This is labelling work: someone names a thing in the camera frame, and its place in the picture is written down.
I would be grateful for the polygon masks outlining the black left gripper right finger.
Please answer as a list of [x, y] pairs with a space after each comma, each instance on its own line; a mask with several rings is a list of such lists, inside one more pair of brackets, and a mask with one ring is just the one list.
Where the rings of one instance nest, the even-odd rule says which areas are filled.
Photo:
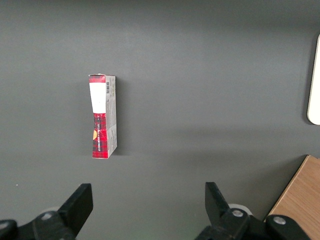
[[269, 215], [264, 221], [238, 207], [229, 207], [215, 182], [205, 183], [205, 209], [210, 225], [197, 240], [309, 240], [292, 218]]

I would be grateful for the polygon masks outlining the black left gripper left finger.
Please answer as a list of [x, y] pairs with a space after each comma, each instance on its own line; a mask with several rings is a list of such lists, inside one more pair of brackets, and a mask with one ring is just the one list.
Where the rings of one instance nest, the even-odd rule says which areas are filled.
[[13, 219], [0, 221], [2, 240], [75, 240], [93, 210], [90, 183], [82, 183], [58, 210], [48, 210], [18, 226]]

